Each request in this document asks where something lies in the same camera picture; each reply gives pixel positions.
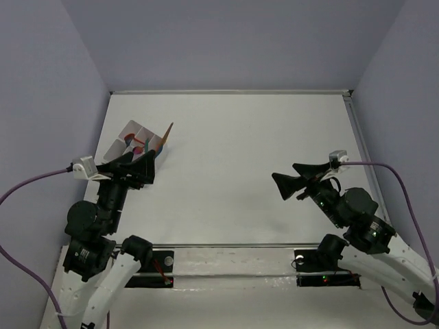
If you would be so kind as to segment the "orange purple spoon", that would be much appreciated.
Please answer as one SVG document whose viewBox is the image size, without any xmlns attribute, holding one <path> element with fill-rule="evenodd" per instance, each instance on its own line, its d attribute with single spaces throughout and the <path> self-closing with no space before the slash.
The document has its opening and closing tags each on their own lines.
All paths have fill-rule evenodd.
<svg viewBox="0 0 439 329">
<path fill-rule="evenodd" d="M 141 146 L 136 146 L 132 150 L 134 155 L 141 155 L 144 153 L 144 151 L 145 151 L 144 147 L 141 147 Z"/>
</svg>

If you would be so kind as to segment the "orange plastic chopstick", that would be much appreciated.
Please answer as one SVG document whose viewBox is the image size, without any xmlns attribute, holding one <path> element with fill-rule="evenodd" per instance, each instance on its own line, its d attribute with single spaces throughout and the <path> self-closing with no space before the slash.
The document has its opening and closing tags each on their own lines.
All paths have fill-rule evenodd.
<svg viewBox="0 0 439 329">
<path fill-rule="evenodd" d="M 167 139 L 168 139 L 168 137 L 169 137 L 169 135 L 170 135 L 171 129 L 173 128 L 173 125 L 174 125 L 174 123 L 171 122 L 170 125 L 169 125 L 169 127 L 167 128 L 167 130 L 166 130 L 164 136 L 163 136 L 162 139 L 161 139 L 161 143 L 160 143 L 160 144 L 158 145 L 158 147 L 156 148 L 157 151 L 161 150 L 161 149 L 165 146 L 165 144 L 166 144 L 166 142 L 167 142 Z"/>
</svg>

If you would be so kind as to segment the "orange plastic spoon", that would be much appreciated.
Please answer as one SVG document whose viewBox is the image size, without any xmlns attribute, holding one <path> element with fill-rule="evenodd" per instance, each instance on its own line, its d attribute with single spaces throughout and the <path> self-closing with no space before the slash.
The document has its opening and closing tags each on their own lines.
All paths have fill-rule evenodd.
<svg viewBox="0 0 439 329">
<path fill-rule="evenodd" d="M 125 135 L 123 139 L 124 139 L 126 145 L 129 145 L 132 141 L 139 143 L 139 144 L 142 144 L 142 145 L 145 144 L 144 141 L 136 138 L 134 133 L 130 133 L 130 134 Z"/>
</svg>

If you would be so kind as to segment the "dark blue plastic chopstick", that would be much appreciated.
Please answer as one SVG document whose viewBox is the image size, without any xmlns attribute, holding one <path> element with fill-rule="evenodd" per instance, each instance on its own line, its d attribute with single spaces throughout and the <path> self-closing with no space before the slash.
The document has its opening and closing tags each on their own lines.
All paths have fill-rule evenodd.
<svg viewBox="0 0 439 329">
<path fill-rule="evenodd" d="M 160 154 L 161 154 L 162 151 L 163 151 L 163 148 L 164 148 L 164 145 L 161 145 L 161 146 L 156 150 L 156 154 L 155 154 L 156 157 L 159 157 L 159 156 L 160 156 Z"/>
</svg>

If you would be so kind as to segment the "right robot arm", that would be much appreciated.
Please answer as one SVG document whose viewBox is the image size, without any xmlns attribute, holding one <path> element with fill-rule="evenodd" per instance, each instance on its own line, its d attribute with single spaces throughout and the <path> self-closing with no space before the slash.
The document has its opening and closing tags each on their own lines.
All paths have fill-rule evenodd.
<svg viewBox="0 0 439 329">
<path fill-rule="evenodd" d="M 364 188 L 342 190 L 336 174 L 353 161 L 293 165 L 297 176 L 273 173 L 284 200 L 311 199 L 342 235 L 326 234 L 317 249 L 293 264 L 300 272 L 311 267 L 351 270 L 358 278 L 377 283 L 384 295 L 393 292 L 412 305 L 420 317 L 415 326 L 438 325 L 438 268 L 431 254 L 414 251 L 384 219 L 378 204 Z"/>
</svg>

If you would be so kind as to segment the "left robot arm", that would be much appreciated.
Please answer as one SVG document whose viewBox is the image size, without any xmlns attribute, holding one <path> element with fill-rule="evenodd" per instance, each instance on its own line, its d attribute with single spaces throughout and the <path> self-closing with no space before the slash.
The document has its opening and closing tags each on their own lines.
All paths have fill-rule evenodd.
<svg viewBox="0 0 439 329">
<path fill-rule="evenodd" d="M 68 168 L 75 179 L 96 181 L 99 188 L 96 202 L 78 201 L 67 214 L 64 231 L 70 241 L 56 312 L 66 328 L 100 328 L 132 275 L 151 265 L 152 243 L 132 235 L 123 241 L 114 267 L 102 275 L 116 246 L 109 236 L 117 231 L 128 191 L 153 184 L 155 157 L 155 150 L 139 157 L 129 151 L 97 165 L 87 156 Z"/>
</svg>

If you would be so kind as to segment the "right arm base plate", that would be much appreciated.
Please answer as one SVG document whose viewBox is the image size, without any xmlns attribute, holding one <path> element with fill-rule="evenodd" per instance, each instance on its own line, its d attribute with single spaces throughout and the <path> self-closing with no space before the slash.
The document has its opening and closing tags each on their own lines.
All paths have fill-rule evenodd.
<svg viewBox="0 0 439 329">
<path fill-rule="evenodd" d="M 359 274 L 326 263 L 316 249 L 295 249 L 291 266 L 296 271 L 296 284 L 300 288 L 361 288 Z"/>
</svg>

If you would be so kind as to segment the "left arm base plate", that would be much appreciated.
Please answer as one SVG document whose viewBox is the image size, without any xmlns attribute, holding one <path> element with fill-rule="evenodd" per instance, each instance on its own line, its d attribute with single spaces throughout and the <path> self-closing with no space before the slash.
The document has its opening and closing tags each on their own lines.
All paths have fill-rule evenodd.
<svg viewBox="0 0 439 329">
<path fill-rule="evenodd" d="M 171 289 L 174 287 L 174 251 L 154 250 L 152 260 L 129 279 L 128 289 Z"/>
</svg>

